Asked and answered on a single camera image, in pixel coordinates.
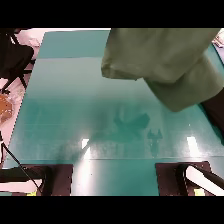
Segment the chair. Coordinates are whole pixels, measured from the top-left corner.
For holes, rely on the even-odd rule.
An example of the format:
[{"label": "chair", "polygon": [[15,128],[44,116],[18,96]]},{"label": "chair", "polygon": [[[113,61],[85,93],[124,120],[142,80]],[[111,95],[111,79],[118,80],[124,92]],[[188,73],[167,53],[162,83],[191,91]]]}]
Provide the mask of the chair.
[{"label": "chair", "polygon": [[8,82],[3,86],[2,89],[0,89],[1,93],[5,93],[5,94],[9,94],[10,91],[7,90],[7,88],[9,87],[9,85],[11,85],[11,83],[17,78],[20,78],[21,83],[23,84],[24,88],[27,88],[26,82],[24,80],[24,74],[29,74],[32,72],[32,70],[25,70],[25,68],[27,67],[28,64],[34,64],[35,60],[31,60],[34,54],[34,50],[32,49],[32,47],[26,46],[26,45],[20,45],[16,36],[14,35],[14,33],[6,33],[6,35],[8,35],[9,37],[12,38],[12,40],[14,41],[15,45],[20,46],[20,50],[21,52],[25,52],[26,55],[23,58],[22,63],[16,63],[15,66],[13,68],[10,68],[10,71],[7,71],[8,75],[7,78]]}]

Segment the floor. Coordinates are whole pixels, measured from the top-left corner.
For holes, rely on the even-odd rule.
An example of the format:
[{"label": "floor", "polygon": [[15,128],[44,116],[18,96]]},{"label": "floor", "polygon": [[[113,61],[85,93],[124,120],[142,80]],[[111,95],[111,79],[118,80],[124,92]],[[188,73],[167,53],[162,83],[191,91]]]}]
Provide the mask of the floor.
[{"label": "floor", "polygon": [[[33,28],[30,30],[21,31],[17,35],[17,39],[22,45],[32,46],[34,49],[33,59],[37,58],[44,34],[46,32],[54,32],[54,31],[75,31],[75,30],[109,30],[110,28]],[[29,65],[27,69],[32,70],[32,65]],[[28,84],[31,74],[25,75],[25,81]],[[0,88],[7,82],[7,80],[0,79]],[[2,132],[2,136],[5,144],[8,146],[10,142],[10,138],[14,129],[14,125],[20,110],[20,106],[22,104],[22,99],[25,93],[22,83],[19,78],[17,78],[8,88],[10,90],[10,97],[14,99],[14,114],[13,117],[6,121],[4,124],[0,124],[0,129]]]}]

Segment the yellow sticker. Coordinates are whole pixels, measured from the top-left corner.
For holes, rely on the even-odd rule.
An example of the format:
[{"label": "yellow sticker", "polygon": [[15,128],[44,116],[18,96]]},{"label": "yellow sticker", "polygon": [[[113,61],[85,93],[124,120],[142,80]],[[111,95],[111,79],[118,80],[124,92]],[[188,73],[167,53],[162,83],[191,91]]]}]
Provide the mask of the yellow sticker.
[{"label": "yellow sticker", "polygon": [[32,192],[32,193],[27,194],[26,196],[37,196],[37,192],[34,191],[34,192]]},{"label": "yellow sticker", "polygon": [[205,196],[205,191],[202,188],[194,189],[195,196]]}]

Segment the black cable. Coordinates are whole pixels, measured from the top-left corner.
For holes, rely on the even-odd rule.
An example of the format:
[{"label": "black cable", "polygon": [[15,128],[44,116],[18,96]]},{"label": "black cable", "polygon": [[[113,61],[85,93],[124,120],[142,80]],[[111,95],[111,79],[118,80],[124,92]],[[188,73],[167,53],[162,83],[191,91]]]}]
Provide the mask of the black cable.
[{"label": "black cable", "polygon": [[1,143],[1,148],[4,148],[6,150],[6,152],[9,153],[9,155],[18,163],[19,167],[21,168],[21,170],[24,172],[24,174],[34,183],[34,185],[36,186],[37,190],[40,192],[40,194],[42,195],[42,191],[40,190],[40,188],[38,187],[37,183],[34,181],[34,179],[32,177],[30,177],[30,175],[26,172],[26,170],[24,169],[24,167],[21,165],[21,163],[19,162],[18,159],[16,159],[16,157],[12,154],[12,152],[9,151],[9,149],[6,147],[5,143],[2,142]]}]

